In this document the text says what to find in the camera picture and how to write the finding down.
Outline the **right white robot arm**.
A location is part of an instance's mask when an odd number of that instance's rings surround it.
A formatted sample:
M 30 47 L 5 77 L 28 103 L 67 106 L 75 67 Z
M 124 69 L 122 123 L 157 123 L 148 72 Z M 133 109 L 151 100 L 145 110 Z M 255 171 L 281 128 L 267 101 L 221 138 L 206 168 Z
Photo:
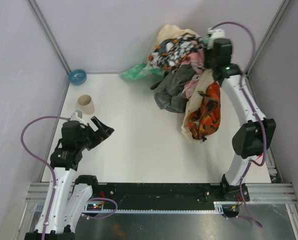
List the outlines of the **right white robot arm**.
M 270 147 L 276 122 L 260 110 L 248 89 L 245 74 L 231 62 L 233 45 L 230 39 L 210 40 L 205 54 L 206 66 L 212 69 L 213 79 L 233 104 L 240 128 L 232 138 L 234 157 L 218 186 L 210 188 L 214 199 L 233 202 L 248 194 L 244 178 L 256 156 L 265 156 Z

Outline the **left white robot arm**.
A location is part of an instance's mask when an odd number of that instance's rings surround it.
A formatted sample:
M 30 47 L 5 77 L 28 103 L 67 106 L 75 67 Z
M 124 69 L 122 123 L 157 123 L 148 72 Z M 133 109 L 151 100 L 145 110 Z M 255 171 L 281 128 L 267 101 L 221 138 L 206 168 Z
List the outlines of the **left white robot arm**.
M 108 139 L 114 129 L 93 116 L 91 121 L 97 127 L 93 130 L 79 110 L 64 121 L 61 138 L 50 160 L 37 158 L 50 170 L 51 177 L 40 219 L 34 231 L 25 234 L 26 240 L 75 239 L 75 228 L 84 207 L 100 192 L 97 177 L 78 175 L 78 166 L 83 151 L 94 149 Z

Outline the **teal white cloth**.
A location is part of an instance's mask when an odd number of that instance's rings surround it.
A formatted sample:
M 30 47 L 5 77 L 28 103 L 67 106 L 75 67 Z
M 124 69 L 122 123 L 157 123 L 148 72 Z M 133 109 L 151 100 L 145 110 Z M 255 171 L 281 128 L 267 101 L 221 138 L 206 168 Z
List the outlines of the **teal white cloth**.
M 149 64 L 140 63 L 129 68 L 125 72 L 122 72 L 119 76 L 123 80 L 135 81 L 135 80 L 143 79 L 149 75 L 156 75 L 159 77 L 163 77 L 164 73 L 165 71 L 163 69 L 152 67 Z

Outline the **pink navy patterned cloth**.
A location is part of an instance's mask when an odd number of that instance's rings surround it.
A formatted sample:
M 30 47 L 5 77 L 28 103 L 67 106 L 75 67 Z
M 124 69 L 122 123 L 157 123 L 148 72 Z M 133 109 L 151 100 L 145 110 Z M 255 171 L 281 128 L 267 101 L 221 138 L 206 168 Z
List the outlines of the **pink navy patterned cloth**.
M 182 65 L 191 65 L 191 68 L 195 71 L 192 79 L 184 85 L 183 92 L 185 97 L 190 99 L 194 93 L 194 90 L 198 84 L 199 78 L 205 71 L 205 52 L 201 48 L 197 52 L 190 53 L 186 59 L 182 62 Z

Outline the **grey cloth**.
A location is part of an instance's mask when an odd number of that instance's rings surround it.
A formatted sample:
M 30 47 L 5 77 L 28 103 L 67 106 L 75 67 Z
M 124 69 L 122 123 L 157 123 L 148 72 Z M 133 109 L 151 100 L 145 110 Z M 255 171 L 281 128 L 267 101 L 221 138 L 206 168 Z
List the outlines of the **grey cloth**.
M 154 92 L 154 100 L 161 110 L 171 113 L 184 113 L 188 99 L 185 84 L 192 80 L 196 71 L 191 65 L 182 65 L 174 73 L 166 72 L 164 78 L 150 87 Z

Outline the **black orange white patterned cloth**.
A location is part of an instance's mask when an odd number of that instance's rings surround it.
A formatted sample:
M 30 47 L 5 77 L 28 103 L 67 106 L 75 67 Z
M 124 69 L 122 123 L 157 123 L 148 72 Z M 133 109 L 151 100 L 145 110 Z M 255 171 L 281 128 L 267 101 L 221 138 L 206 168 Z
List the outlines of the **black orange white patterned cloth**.
M 161 42 L 148 56 L 148 65 L 174 73 L 191 53 L 204 49 L 204 39 L 198 35 L 185 33 L 176 38 Z

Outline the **cream cloth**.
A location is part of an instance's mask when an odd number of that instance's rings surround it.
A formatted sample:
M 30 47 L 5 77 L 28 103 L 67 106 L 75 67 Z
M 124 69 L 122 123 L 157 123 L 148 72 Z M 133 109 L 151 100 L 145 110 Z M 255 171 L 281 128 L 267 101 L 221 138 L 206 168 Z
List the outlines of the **cream cloth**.
M 156 43 L 154 45 L 154 50 L 164 40 L 175 39 L 177 37 L 182 36 L 183 34 L 192 34 L 192 35 L 199 36 L 196 32 L 194 32 L 191 29 L 181 29 L 178 26 L 171 25 L 171 24 L 164 25 L 160 29 L 160 31 L 157 35 Z M 189 141 L 193 141 L 194 139 L 192 139 L 192 135 L 191 135 L 189 127 L 188 127 L 188 118 L 191 113 L 193 113 L 194 111 L 196 111 L 199 108 L 201 101 L 202 101 L 202 97 L 199 95 L 198 91 L 205 92 L 207 87 L 210 84 L 212 84 L 213 81 L 214 81 L 214 79 L 212 77 L 212 71 L 205 69 L 198 80 L 198 83 L 193 91 L 192 96 L 190 97 L 190 99 L 188 99 L 188 101 L 186 103 L 185 111 L 184 111 L 184 113 L 182 113 L 182 114 L 184 114 L 184 119 L 183 119 L 183 123 L 181 125 L 181 132 Z

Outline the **red orange camouflage cloth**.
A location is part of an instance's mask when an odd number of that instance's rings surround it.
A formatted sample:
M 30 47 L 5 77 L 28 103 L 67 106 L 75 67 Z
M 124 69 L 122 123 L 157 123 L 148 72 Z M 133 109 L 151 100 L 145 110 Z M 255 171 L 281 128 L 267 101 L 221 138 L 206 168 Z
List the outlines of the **red orange camouflage cloth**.
M 194 140 L 206 141 L 207 136 L 214 134 L 221 123 L 221 91 L 215 81 L 206 91 L 198 91 L 202 97 L 199 108 L 188 117 L 188 128 Z

